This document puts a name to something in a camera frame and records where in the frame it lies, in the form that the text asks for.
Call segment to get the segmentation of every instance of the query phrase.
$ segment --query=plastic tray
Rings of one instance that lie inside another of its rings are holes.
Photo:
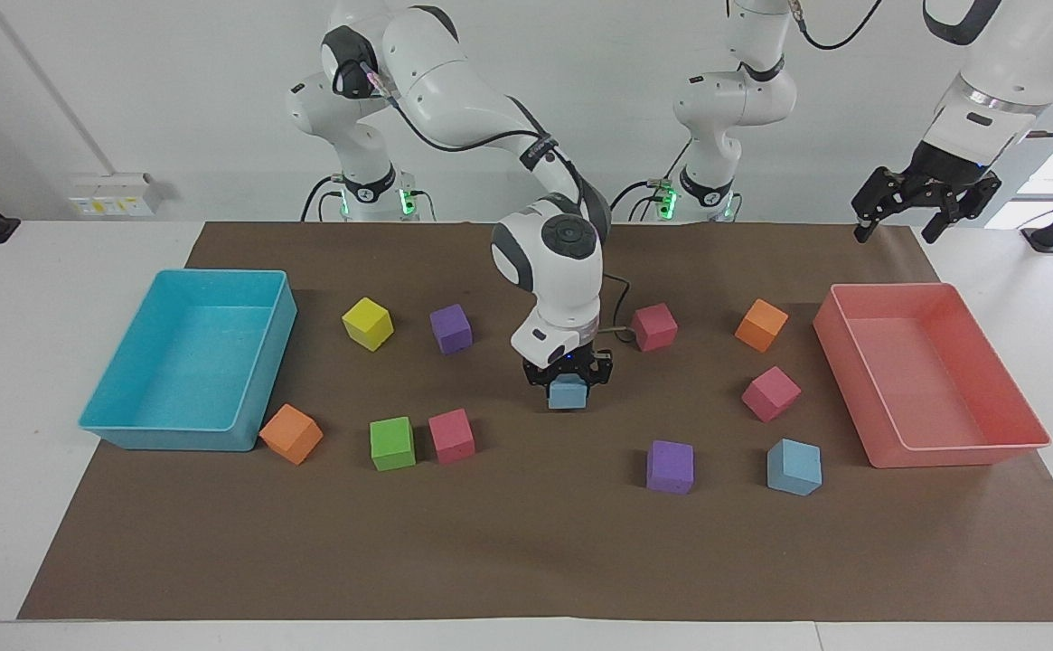
[[[1051,442],[952,284],[835,284],[815,331],[877,469],[986,466]]]
[[[252,450],[296,316],[281,271],[158,273],[80,428],[128,450]]]

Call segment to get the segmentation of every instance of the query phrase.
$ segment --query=purple cube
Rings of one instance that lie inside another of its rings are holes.
[[[695,449],[681,442],[654,441],[647,454],[647,488],[687,495],[695,485]]]
[[[465,318],[460,304],[452,304],[431,314],[431,327],[442,354],[455,354],[474,346],[474,333],[469,329],[469,318]]]

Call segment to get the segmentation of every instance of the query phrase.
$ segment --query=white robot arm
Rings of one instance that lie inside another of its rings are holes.
[[[790,22],[788,0],[734,0],[728,42],[739,70],[697,75],[679,91],[675,117],[691,130],[692,145],[674,177],[676,214],[722,219],[742,155],[729,131],[773,124],[795,108],[795,80],[782,70]]]
[[[320,137],[341,159],[345,215],[351,220],[411,220],[405,191],[413,178],[390,160],[385,138],[360,120],[386,107],[383,99],[353,100],[336,95],[324,74],[312,74],[285,96],[297,129]]]
[[[929,242],[978,217],[1000,186],[990,169],[1053,102],[1053,0],[923,0],[922,11],[932,34],[969,47],[968,61],[908,169],[881,166],[853,199],[860,242],[910,208],[939,210],[923,230]]]
[[[391,14],[381,0],[343,0],[330,26],[322,61],[333,92],[345,99],[389,100],[439,151],[505,150],[550,193],[494,230],[498,271],[538,299],[511,346],[534,384],[549,387],[561,373],[579,374],[589,384],[605,382],[610,352],[593,350],[602,243],[610,234],[610,206],[599,191],[525,106],[481,79],[439,8]]]

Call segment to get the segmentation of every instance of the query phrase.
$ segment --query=blue cube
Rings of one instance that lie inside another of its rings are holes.
[[[587,409],[588,394],[590,388],[587,386],[587,379],[581,379],[574,373],[559,375],[551,382],[551,409],[555,411]]]
[[[767,486],[792,495],[810,495],[823,485],[819,449],[782,439],[767,453]]]

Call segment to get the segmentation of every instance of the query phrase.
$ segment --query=foam cube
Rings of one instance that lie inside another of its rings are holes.
[[[782,439],[767,453],[767,486],[792,495],[810,495],[823,486],[819,449]]]
[[[414,456],[414,428],[410,418],[391,418],[370,423],[370,456],[377,470],[410,469]]]
[[[551,409],[554,411],[587,409],[590,388],[587,384],[587,379],[581,379],[574,373],[564,373],[551,382],[548,400],[550,400]]]
[[[687,495],[695,486],[695,449],[681,442],[654,441],[647,454],[647,488]]]
[[[431,418],[431,436],[438,462],[444,465],[474,456],[474,432],[469,428],[464,409]]]
[[[637,310],[630,320],[630,329],[634,330],[638,350],[642,352],[670,347],[679,333],[679,324],[665,302]]]
[[[474,346],[474,333],[460,304],[452,304],[431,314],[431,328],[442,354],[455,354]]]
[[[758,352],[767,352],[787,321],[788,313],[764,300],[756,300],[736,330],[736,337]]]
[[[349,337],[370,352],[376,352],[393,335],[390,310],[381,308],[367,297],[357,301],[357,304],[341,317],[341,322],[344,322]]]
[[[265,428],[261,430],[261,440],[270,446],[270,450],[294,462],[294,466],[300,466],[321,441],[321,429],[311,417],[303,415],[292,405],[285,405],[265,423]]]
[[[758,419],[770,423],[786,412],[802,391],[799,384],[782,372],[781,368],[771,368],[758,376],[743,392],[743,403],[758,416]]]

